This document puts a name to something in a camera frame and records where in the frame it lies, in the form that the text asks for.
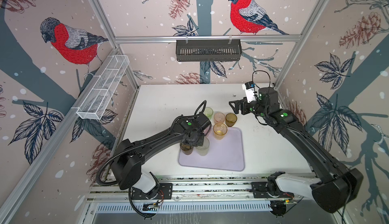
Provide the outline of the dark amber textured glass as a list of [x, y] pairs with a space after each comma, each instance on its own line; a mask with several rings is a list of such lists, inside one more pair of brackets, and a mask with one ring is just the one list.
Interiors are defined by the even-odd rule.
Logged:
[[237, 120], [238, 120], [237, 115], [234, 113], [228, 113], [225, 116], [225, 124], [228, 127], [233, 127], [236, 124]]

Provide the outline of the olive amber textured glass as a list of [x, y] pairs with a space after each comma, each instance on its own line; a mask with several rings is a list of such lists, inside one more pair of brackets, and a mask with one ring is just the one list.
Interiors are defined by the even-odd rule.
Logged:
[[180, 149], [185, 155], [190, 155], [193, 152], [193, 146], [181, 143]]

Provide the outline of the tall pale green glass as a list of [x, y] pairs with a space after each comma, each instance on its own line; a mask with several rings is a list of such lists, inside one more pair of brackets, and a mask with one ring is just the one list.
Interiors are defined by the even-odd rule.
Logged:
[[204, 137], [203, 145], [202, 146], [197, 146], [196, 147], [196, 152], [200, 156], [206, 156], [208, 154], [209, 147], [210, 147], [210, 142], [209, 142], [207, 137]]

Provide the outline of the yellow faceted glass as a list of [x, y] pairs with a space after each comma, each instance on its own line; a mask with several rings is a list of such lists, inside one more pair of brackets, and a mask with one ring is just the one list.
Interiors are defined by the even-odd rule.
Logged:
[[224, 123], [219, 122], [213, 126], [213, 134], [217, 140], [222, 140], [227, 132], [228, 127]]

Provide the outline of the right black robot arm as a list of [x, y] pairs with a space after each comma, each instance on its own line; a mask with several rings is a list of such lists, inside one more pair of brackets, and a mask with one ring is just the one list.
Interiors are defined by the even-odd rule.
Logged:
[[293, 193], [315, 202], [326, 212], [335, 213], [354, 200], [363, 181], [357, 169], [348, 169], [327, 152], [305, 130], [298, 118], [288, 109], [280, 107], [278, 93], [271, 87], [246, 89], [253, 97], [230, 101], [235, 114], [253, 114], [261, 117], [266, 125], [288, 140], [307, 160], [315, 173], [314, 178], [273, 173], [267, 178], [267, 192], [273, 197]]

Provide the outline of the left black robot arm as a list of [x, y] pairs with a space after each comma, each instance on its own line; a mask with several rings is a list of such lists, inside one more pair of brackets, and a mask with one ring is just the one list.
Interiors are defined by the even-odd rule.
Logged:
[[130, 142], [123, 140], [112, 157], [104, 162], [96, 173], [100, 186], [118, 184], [121, 190], [139, 190], [145, 199], [154, 199], [160, 192], [160, 184], [151, 172], [142, 171], [142, 165], [151, 157], [175, 145], [201, 146], [204, 131], [211, 121], [203, 113], [194, 116], [178, 116], [172, 125], [149, 138]]

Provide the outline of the lavender plastic tray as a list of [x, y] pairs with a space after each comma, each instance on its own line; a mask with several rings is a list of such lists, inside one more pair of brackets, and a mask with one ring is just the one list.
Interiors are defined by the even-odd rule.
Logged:
[[181, 166], [218, 170], [243, 171], [245, 169], [242, 132], [239, 128], [229, 128], [226, 136], [217, 140], [208, 135], [210, 146], [206, 155], [194, 149], [187, 155], [180, 152], [178, 163]]

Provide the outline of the pale pink textured glass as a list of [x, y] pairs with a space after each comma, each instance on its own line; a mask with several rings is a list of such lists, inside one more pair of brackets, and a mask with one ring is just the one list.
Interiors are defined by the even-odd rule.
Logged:
[[222, 112], [216, 112], [214, 114], [214, 123], [224, 123], [225, 122], [225, 114]]

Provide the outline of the small bright green glass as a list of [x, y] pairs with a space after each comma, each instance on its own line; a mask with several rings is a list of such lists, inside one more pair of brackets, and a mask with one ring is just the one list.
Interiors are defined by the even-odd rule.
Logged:
[[205, 116], [207, 116], [210, 120], [212, 119], [212, 116], [213, 116], [213, 113], [214, 113], [214, 111], [213, 111], [213, 109], [212, 108], [210, 108], [210, 107], [206, 107], [205, 109], [204, 109], [204, 115]]

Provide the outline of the aluminium front rail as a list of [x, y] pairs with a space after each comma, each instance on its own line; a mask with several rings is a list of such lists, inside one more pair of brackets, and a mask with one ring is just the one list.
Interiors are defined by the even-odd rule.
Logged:
[[[269, 174], [158, 175], [158, 181], [171, 183], [171, 201], [252, 200], [252, 182], [266, 182]], [[128, 202], [127, 190], [118, 185], [94, 184], [87, 202]]]

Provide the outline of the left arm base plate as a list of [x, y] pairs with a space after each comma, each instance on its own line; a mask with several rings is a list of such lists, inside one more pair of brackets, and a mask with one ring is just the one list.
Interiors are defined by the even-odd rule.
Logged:
[[131, 188], [129, 197], [132, 200], [170, 200], [172, 198], [173, 184], [159, 183], [149, 193], [137, 188]]

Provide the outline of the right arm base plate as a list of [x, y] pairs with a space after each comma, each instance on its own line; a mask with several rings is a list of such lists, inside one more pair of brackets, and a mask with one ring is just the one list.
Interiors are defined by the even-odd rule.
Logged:
[[254, 198], [294, 198], [293, 193], [281, 191], [273, 182], [252, 182], [251, 187]]

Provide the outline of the white mesh wall shelf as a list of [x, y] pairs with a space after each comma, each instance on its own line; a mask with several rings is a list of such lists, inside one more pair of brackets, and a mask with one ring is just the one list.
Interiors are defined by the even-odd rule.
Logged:
[[97, 81], [77, 111], [81, 119], [100, 120], [102, 118], [129, 64], [126, 55], [114, 55], [108, 59], [108, 64], [97, 77]]

